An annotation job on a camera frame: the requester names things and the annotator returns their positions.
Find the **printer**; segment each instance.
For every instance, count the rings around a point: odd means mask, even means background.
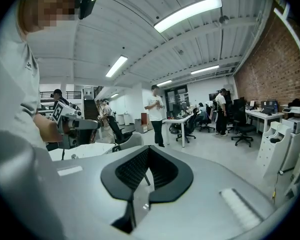
[[[289,126],[293,134],[300,133],[300,106],[283,105],[283,113],[288,114],[287,119],[282,119],[282,124]]]

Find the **floor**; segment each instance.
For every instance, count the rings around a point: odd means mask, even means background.
[[[134,125],[120,125],[124,132],[133,131]],[[195,129],[193,135],[196,139],[189,138],[190,143],[185,143],[182,147],[182,141],[176,141],[176,135],[170,133],[170,145],[167,145],[167,125],[162,126],[162,136],[165,147],[167,149],[178,150],[189,155],[208,159],[218,164],[221,164],[234,172],[236,175],[245,179],[250,184],[257,187],[269,200],[272,199],[273,192],[276,189],[275,206],[281,206],[288,199],[284,196],[284,192],[290,184],[292,171],[288,171],[283,175],[273,175],[271,177],[261,178],[259,168],[256,165],[261,139],[261,134],[252,132],[249,136],[253,137],[251,147],[244,141],[235,146],[235,141],[231,140],[231,136],[236,136],[234,133],[229,133],[228,136],[222,137],[216,135],[214,131]],[[150,130],[142,134],[145,145],[155,145],[154,131]],[[151,183],[150,186],[143,179],[138,189],[134,193],[134,207],[137,223],[147,214],[149,208],[147,206],[148,194],[154,190],[153,178],[148,170],[147,177]]]

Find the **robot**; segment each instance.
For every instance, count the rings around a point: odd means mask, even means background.
[[[93,143],[97,129],[101,127],[100,121],[83,119],[81,111],[61,102],[55,106],[52,120],[56,122],[58,132],[62,135],[62,142],[58,142],[58,147],[64,150]]]

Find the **black cap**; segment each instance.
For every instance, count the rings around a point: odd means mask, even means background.
[[[55,89],[53,94],[60,94],[62,95],[62,91],[60,89]]]

